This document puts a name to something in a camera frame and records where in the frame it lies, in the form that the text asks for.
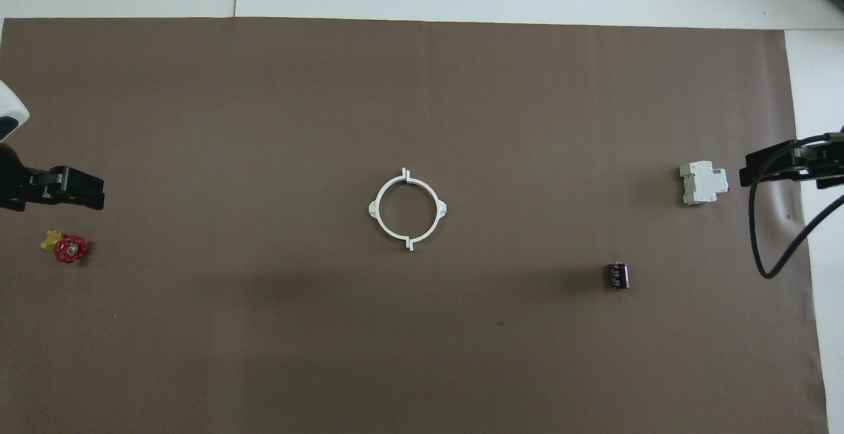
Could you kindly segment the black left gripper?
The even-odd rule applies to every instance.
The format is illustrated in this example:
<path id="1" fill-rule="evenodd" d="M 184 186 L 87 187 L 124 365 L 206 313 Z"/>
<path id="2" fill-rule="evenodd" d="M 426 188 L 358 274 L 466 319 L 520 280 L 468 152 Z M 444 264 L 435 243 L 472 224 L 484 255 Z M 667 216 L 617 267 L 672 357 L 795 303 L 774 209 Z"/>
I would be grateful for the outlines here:
<path id="1" fill-rule="evenodd" d="M 54 173 L 27 168 L 11 146 L 1 144 L 1 208 L 25 211 L 26 203 L 57 205 L 61 202 L 103 210 L 104 181 L 69 166 L 61 166 L 61 199 L 52 197 L 46 187 L 54 181 Z"/>

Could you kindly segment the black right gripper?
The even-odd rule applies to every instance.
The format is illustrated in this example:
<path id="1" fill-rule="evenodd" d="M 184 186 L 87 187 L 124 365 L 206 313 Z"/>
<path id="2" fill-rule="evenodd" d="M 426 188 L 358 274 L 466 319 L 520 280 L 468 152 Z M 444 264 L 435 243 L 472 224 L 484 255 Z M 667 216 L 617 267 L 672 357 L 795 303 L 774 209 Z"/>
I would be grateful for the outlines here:
<path id="1" fill-rule="evenodd" d="M 750 187 L 755 181 L 814 181 L 818 190 L 843 185 L 843 135 L 820 137 L 823 139 L 805 145 L 784 140 L 745 155 L 745 165 L 739 170 L 741 187 Z M 762 171 L 768 160 L 772 161 Z"/>

